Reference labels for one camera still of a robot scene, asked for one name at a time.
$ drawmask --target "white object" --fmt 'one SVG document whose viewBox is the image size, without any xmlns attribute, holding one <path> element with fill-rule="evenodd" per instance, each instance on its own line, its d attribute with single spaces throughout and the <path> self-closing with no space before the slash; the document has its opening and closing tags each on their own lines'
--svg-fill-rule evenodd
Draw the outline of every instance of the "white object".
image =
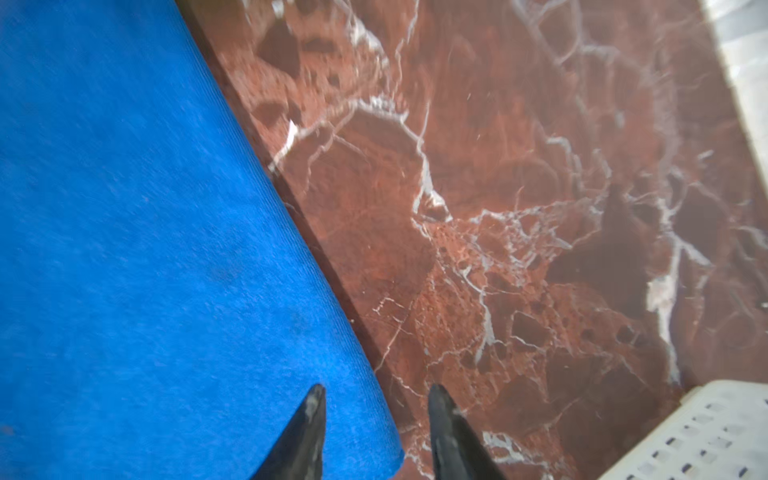
<svg viewBox="0 0 768 480">
<path fill-rule="evenodd" d="M 717 380 L 682 402 L 600 480 L 768 478 L 768 385 Z"/>
</svg>

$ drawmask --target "white plastic container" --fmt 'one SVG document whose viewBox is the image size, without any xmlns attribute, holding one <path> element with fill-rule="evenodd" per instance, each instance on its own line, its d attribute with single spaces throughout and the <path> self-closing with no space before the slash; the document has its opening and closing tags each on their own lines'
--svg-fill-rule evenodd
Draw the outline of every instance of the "white plastic container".
<svg viewBox="0 0 768 480">
<path fill-rule="evenodd" d="M 711 382 L 600 480 L 768 480 L 768 385 Z"/>
</svg>

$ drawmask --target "red marble surface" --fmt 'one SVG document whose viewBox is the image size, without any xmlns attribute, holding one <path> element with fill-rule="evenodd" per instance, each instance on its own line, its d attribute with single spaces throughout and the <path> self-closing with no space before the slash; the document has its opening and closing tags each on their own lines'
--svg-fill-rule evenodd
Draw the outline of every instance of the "red marble surface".
<svg viewBox="0 0 768 480">
<path fill-rule="evenodd" d="M 596 478 L 768 382 L 768 204 L 693 0 L 190 0 L 431 478 L 426 394 L 509 478 Z"/>
</svg>

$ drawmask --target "blue fabric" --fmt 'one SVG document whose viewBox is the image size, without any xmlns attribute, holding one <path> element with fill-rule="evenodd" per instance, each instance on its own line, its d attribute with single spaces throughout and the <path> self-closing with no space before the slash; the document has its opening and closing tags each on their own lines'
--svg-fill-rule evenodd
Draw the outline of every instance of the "blue fabric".
<svg viewBox="0 0 768 480">
<path fill-rule="evenodd" d="M 402 449 L 171 0 L 0 5 L 0 478 L 248 478 L 309 387 L 325 478 Z"/>
</svg>

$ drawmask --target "blue towel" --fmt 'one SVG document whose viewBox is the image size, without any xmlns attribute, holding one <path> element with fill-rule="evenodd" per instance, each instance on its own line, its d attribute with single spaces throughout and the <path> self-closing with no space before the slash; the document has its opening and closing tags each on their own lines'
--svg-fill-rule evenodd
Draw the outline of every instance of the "blue towel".
<svg viewBox="0 0 768 480">
<path fill-rule="evenodd" d="M 324 384 L 327 479 L 402 449 L 171 0 L 0 4 L 0 478 L 248 478 Z"/>
</svg>

